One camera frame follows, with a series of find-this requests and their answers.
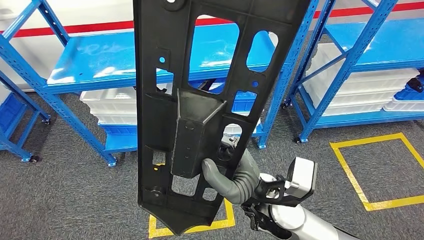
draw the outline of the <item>blue plastic bin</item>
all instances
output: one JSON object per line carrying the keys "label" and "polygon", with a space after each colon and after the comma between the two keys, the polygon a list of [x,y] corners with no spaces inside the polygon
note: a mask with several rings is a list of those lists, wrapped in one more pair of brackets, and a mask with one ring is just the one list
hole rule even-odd
{"label": "blue plastic bin", "polygon": [[24,104],[12,93],[0,105],[0,128],[3,132],[11,126],[22,107]]}
{"label": "blue plastic bin", "polygon": [[[424,85],[424,76],[418,76],[418,80]],[[424,91],[417,92],[406,85],[405,89],[394,95],[394,98],[400,101],[424,101]]]}
{"label": "blue plastic bin", "polygon": [[[214,94],[221,93],[224,90],[225,81],[225,78],[217,78],[213,84],[218,86],[215,86],[213,89],[209,90],[209,92]],[[203,82],[204,80],[196,80],[190,81],[189,83],[193,88],[198,88]],[[255,103],[255,99],[256,93],[239,91],[235,96],[234,104],[232,105],[232,112],[250,112],[253,104]]]}
{"label": "blue plastic bin", "polygon": [[113,124],[98,124],[107,134],[113,135],[137,135],[137,125],[113,125]]}

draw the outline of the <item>gray carpet floor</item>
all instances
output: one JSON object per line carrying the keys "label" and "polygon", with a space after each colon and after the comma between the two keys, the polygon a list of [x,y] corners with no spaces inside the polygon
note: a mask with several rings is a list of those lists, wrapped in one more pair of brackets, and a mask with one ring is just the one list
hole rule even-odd
{"label": "gray carpet floor", "polygon": [[[31,97],[53,113],[36,94]],[[104,140],[105,134],[88,107],[77,96],[67,94],[62,98]],[[300,130],[294,110],[280,110],[267,148],[259,150],[254,140],[249,144],[262,172],[285,175],[295,156],[316,161],[316,191],[302,204],[304,207],[364,240],[423,239],[424,204],[366,211],[329,144],[402,132],[423,154],[423,122],[319,129],[311,134],[308,143],[295,144],[292,139]],[[137,152],[117,154],[117,166],[109,168],[56,114],[52,114],[51,125],[35,125],[24,148],[41,155],[43,160],[22,163],[9,152],[0,151],[0,239],[149,237],[149,215],[137,205]],[[424,195],[423,168],[400,140],[346,147],[341,152],[370,202]],[[273,239],[250,230],[249,219],[239,206],[234,205],[233,211],[235,226],[187,233],[179,239]],[[222,207],[216,220],[225,217]],[[158,221],[157,228],[162,227]]]}

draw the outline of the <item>plastic car part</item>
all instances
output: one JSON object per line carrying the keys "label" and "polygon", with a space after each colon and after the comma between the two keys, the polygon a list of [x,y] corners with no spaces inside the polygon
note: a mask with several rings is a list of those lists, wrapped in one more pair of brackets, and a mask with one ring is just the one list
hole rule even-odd
{"label": "plastic car part", "polygon": [[[223,201],[203,199],[210,188],[201,161],[212,159],[232,178],[310,0],[134,0],[138,116],[138,204],[174,234],[211,225]],[[196,18],[210,15],[230,20],[239,37],[223,91],[211,94],[188,83]],[[278,45],[263,72],[251,71],[246,59],[259,31],[273,32]],[[172,95],[157,91],[156,69],[173,73]],[[232,113],[237,91],[256,93],[248,116]],[[231,156],[221,157],[225,126],[238,124],[242,134]],[[153,165],[154,152],[165,164]],[[172,191],[173,175],[199,175],[195,194]]]}

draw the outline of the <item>shelf caster wheel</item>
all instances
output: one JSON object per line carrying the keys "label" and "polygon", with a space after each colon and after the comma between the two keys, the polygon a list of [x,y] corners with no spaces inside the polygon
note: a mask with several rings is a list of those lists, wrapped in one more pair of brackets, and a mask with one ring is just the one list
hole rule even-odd
{"label": "shelf caster wheel", "polygon": [[21,162],[23,163],[38,163],[41,162],[42,158],[39,156],[31,156],[27,158],[22,158]]}
{"label": "shelf caster wheel", "polygon": [[295,139],[293,139],[293,142],[297,143],[297,144],[301,144],[301,138],[300,137],[296,137]]}
{"label": "shelf caster wheel", "polygon": [[283,103],[283,104],[281,104],[281,109],[286,109],[286,108],[288,108],[288,107],[290,107],[292,104],[291,103]]}
{"label": "shelf caster wheel", "polygon": [[117,165],[117,158],[115,157],[115,161],[114,162],[109,162],[108,164],[107,164],[107,166],[109,167],[109,168],[113,168],[113,167],[115,167]]}
{"label": "shelf caster wheel", "polygon": [[50,119],[49,120],[42,120],[41,122],[45,125],[50,125]]}

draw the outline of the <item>red stripe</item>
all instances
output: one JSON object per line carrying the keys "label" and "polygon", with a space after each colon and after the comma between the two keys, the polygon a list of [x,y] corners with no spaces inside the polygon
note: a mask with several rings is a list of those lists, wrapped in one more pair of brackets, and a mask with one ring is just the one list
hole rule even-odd
{"label": "red stripe", "polygon": [[[424,1],[396,4],[392,12],[418,10],[418,9],[424,9]],[[321,11],[316,11],[313,18],[317,19],[320,16],[320,13]],[[331,12],[330,17],[332,18],[348,17],[348,16],[367,15],[372,13],[373,13],[373,10],[367,6],[341,8],[341,9],[334,9]],[[215,18],[215,17],[202,18],[202,19],[196,20],[196,26],[228,24],[228,23],[232,23],[232,22],[226,19]],[[117,22],[105,22],[105,23],[94,23],[94,24],[83,24],[83,25],[70,25],[70,26],[65,26],[65,30],[69,34],[76,34],[76,33],[97,32],[97,31],[132,29],[133,27],[134,27],[133,21],[117,21]],[[41,28],[21,29],[16,33],[14,37],[20,38],[20,37],[44,36],[44,35],[53,35],[53,34],[54,33],[50,27],[41,27]]]}

